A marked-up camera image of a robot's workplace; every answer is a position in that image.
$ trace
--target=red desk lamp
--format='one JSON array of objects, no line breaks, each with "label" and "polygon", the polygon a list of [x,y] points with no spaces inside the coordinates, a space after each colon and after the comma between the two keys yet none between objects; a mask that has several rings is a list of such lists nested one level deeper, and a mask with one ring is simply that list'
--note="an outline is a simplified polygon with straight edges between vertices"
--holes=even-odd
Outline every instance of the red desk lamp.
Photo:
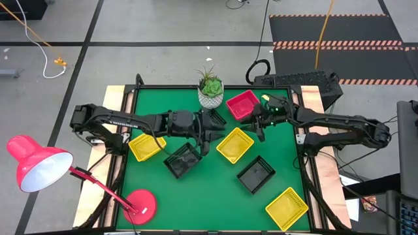
[{"label": "red desk lamp", "polygon": [[97,184],[125,209],[123,215],[134,225],[150,221],[157,210],[154,195],[145,189],[133,191],[126,199],[119,197],[91,174],[72,164],[72,154],[53,147],[42,147],[30,136],[18,135],[7,142],[7,151],[19,162],[16,179],[20,190],[31,193],[57,181],[70,170],[76,177]]}]

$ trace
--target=keyboard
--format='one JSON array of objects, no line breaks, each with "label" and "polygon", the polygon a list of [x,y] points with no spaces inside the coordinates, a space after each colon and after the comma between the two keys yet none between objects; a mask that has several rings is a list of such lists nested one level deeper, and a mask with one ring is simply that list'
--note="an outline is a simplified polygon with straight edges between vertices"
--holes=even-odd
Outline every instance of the keyboard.
[{"label": "keyboard", "polygon": [[400,200],[400,219],[403,223],[407,224],[400,225],[400,234],[401,235],[418,235],[414,228],[418,228],[418,204],[412,204],[407,200]]}]

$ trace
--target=potted plant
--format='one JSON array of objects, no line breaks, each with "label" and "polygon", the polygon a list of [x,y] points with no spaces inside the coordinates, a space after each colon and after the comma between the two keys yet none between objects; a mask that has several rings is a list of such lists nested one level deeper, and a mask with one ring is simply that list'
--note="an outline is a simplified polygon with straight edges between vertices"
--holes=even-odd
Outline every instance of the potted plant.
[{"label": "potted plant", "polygon": [[217,108],[223,100],[222,80],[212,72],[213,67],[209,71],[205,67],[203,69],[204,72],[197,70],[202,76],[197,88],[199,102],[205,108]]}]

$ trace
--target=yellow basket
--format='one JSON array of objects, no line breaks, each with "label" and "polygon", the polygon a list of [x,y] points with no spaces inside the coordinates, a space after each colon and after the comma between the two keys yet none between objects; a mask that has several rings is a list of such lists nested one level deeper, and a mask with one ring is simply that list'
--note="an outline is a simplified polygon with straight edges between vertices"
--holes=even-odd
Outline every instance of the yellow basket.
[{"label": "yellow basket", "polygon": [[307,211],[308,206],[291,187],[266,207],[266,212],[282,231],[289,229]]},{"label": "yellow basket", "polygon": [[216,146],[224,157],[226,157],[232,164],[235,164],[243,154],[254,144],[246,133],[236,127],[228,136]]},{"label": "yellow basket", "polygon": [[[161,147],[164,148],[167,145],[163,137],[159,137],[157,140]],[[145,161],[161,150],[157,143],[155,143],[154,138],[147,134],[142,134],[136,137],[128,144],[129,148],[133,152],[133,155],[137,158],[138,161]]]}]

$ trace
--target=black basket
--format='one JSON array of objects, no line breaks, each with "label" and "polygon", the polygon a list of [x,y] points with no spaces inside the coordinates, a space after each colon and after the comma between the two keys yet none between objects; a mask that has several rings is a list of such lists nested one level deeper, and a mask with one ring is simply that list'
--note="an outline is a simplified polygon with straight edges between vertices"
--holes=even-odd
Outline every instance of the black basket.
[{"label": "black basket", "polygon": [[175,151],[170,157],[164,160],[164,164],[169,168],[171,173],[178,179],[190,168],[194,167],[202,156],[193,149],[190,143],[186,143],[177,151]]},{"label": "black basket", "polygon": [[236,177],[252,194],[255,194],[275,173],[276,171],[258,155]]},{"label": "black basket", "polygon": [[212,120],[218,122],[221,125],[226,125],[227,124],[227,121],[225,121],[223,119],[223,117],[218,112],[216,112],[216,110],[214,110],[214,109],[209,110],[209,116],[210,116],[210,118],[212,118]]}]

